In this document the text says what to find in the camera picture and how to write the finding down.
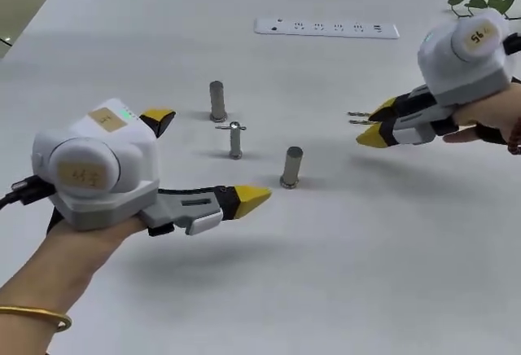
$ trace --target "plant leaf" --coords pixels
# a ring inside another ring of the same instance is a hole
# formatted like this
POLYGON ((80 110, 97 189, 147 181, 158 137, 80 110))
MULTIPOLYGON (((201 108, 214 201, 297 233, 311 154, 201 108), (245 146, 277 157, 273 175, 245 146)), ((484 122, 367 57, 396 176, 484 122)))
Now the plant leaf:
POLYGON ((448 0, 447 3, 451 6, 451 7, 455 7, 456 5, 459 5, 460 3, 462 3, 463 0, 448 0))
POLYGON ((488 0, 488 7, 496 9, 502 15, 505 14, 505 1, 503 0, 488 0))
POLYGON ((515 0, 503 0, 503 15, 514 5, 514 1, 515 0))
POLYGON ((474 7, 475 9, 486 9, 488 7, 485 0, 470 0, 465 6, 474 7))

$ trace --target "wrist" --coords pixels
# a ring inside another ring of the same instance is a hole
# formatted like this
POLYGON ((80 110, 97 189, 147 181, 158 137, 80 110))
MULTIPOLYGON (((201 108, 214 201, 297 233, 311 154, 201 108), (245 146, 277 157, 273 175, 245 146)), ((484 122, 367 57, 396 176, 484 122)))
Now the wrist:
POLYGON ((0 304, 66 313, 86 290, 92 274, 70 270, 67 259, 60 257, 38 249, 0 289, 0 304))

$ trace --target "metal cylinder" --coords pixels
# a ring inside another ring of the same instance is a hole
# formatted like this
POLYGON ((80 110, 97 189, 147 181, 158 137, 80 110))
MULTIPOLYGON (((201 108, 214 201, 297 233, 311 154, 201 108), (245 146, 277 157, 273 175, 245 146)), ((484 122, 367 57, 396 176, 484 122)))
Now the metal cylinder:
POLYGON ((220 81, 210 83, 210 101, 212 103, 212 111, 210 120, 215 123, 221 123, 228 119, 225 110, 225 89, 220 81))
POLYGON ((246 129, 246 127, 242 127, 237 121, 230 123, 230 157, 234 160, 239 160, 243 156, 241 150, 242 129, 246 129))
POLYGON ((304 151, 297 146, 287 149, 284 173, 280 177, 280 185, 288 190, 292 190, 299 183, 300 162, 304 151))

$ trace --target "gold bracelet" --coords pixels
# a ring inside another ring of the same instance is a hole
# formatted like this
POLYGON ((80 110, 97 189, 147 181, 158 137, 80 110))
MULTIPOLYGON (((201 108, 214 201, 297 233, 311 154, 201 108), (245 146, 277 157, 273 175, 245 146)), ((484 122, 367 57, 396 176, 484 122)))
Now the gold bracelet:
POLYGON ((56 322, 58 325, 58 328, 56 329, 57 332, 66 331, 72 325, 72 319, 68 315, 54 313, 45 309, 0 305, 0 314, 14 314, 17 316, 42 318, 48 321, 56 322))

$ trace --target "black cable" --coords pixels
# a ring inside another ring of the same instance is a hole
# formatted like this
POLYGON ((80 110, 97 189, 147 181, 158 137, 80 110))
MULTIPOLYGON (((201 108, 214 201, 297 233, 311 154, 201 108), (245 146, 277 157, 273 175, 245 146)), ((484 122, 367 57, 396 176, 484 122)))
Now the black cable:
POLYGON ((48 198, 56 193, 55 186, 38 176, 27 177, 14 183, 9 192, 0 199, 0 210, 8 204, 21 202, 24 206, 48 198))
POLYGON ((13 47, 13 45, 10 42, 8 42, 7 40, 3 40, 1 37, 0 37, 0 42, 5 44, 6 46, 13 47))

